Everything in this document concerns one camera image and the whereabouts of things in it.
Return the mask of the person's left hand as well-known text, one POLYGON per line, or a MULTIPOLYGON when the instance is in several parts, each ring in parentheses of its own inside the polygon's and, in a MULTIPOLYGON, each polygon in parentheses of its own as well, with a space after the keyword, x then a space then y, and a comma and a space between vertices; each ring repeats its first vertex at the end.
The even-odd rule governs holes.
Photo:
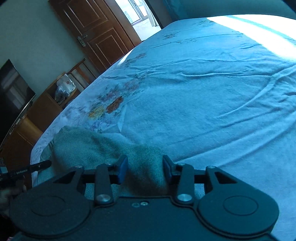
POLYGON ((1 204, 1 212, 5 212, 9 208, 10 199, 14 195, 19 195, 23 192, 26 192, 26 186, 23 185, 21 187, 15 187, 15 188, 7 188, 1 190, 1 198, 0 198, 0 204, 1 204))

